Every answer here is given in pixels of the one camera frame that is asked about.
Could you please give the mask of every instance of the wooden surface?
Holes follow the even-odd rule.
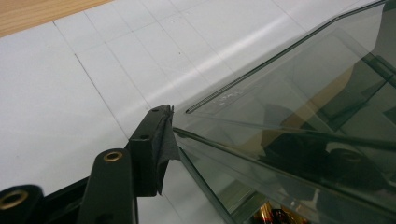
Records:
[[[0,37],[111,0],[0,0]]]

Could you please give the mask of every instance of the glass panel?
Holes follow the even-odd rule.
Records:
[[[232,185],[221,170],[312,222],[396,220],[395,8],[342,16],[177,114],[180,146],[221,168],[209,186]]]

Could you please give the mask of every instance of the brass insert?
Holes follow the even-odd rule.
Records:
[[[122,153],[120,153],[118,151],[112,151],[112,152],[107,153],[103,157],[103,159],[105,161],[117,161],[117,160],[121,159],[121,157],[122,157]]]
[[[28,195],[29,193],[22,189],[11,191],[0,199],[0,210],[7,210],[23,203],[23,201],[27,199]]]

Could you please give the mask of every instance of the screw hole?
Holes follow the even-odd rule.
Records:
[[[117,161],[117,160],[121,159],[121,157],[122,157],[122,153],[120,153],[118,151],[113,151],[113,152],[107,153],[103,157],[103,160],[105,160],[105,161]]]
[[[0,199],[0,210],[7,210],[13,208],[27,199],[28,192],[17,189]]]

